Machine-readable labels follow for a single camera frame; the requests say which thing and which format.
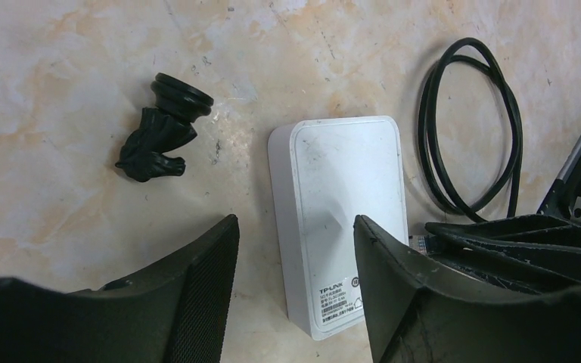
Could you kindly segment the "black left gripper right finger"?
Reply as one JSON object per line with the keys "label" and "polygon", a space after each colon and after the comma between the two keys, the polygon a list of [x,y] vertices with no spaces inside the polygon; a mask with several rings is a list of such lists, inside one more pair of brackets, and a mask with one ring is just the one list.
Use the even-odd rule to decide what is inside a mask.
{"label": "black left gripper right finger", "polygon": [[354,222],[365,323],[376,362],[581,362],[581,286],[528,294],[478,281]]}

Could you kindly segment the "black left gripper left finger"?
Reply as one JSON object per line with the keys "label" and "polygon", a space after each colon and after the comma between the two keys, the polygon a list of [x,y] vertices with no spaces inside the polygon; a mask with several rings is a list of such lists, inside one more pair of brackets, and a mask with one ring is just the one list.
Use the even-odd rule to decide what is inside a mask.
{"label": "black left gripper left finger", "polygon": [[97,290],[0,278],[0,362],[218,362],[240,229],[197,240]]}

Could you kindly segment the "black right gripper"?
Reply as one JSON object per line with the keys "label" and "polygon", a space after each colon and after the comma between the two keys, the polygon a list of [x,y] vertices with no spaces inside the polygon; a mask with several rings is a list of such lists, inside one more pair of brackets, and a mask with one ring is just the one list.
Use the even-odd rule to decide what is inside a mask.
{"label": "black right gripper", "polygon": [[572,223],[581,224],[581,135],[537,213],[470,225],[428,222],[425,253],[478,281],[521,293],[581,286],[581,226]]}

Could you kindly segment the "white TP-Link switch box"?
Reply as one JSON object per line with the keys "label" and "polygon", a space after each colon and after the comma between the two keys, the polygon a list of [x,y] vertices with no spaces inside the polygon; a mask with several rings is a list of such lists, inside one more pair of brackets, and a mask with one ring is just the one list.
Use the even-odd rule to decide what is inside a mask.
{"label": "white TP-Link switch box", "polygon": [[324,340],[364,319],[355,217],[407,241],[399,130],[389,116],[304,120],[271,133],[268,157],[287,316]]}

